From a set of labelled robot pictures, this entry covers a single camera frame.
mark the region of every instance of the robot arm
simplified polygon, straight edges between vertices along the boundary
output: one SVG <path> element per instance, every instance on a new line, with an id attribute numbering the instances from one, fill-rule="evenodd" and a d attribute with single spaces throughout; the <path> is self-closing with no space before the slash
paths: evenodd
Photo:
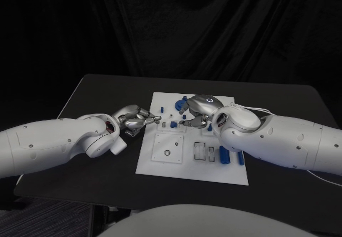
<path id="1" fill-rule="evenodd" d="M 258 118 L 235 103 L 195 109 L 206 115 L 213 114 L 209 119 L 213 134 L 229 151 L 245 151 L 257 159 L 289 168 L 342 175 L 340 130 L 299 118 L 277 116 L 267 110 L 263 111 L 270 115 Z"/>
<path id="2" fill-rule="evenodd" d="M 136 136 L 144 125 L 162 119 L 138 106 L 127 107 L 112 116 L 32 122 L 0 132 L 0 178 L 52 168 L 79 153 L 95 158 L 110 150 L 117 155 L 127 146 L 120 130 L 128 128 Z"/>

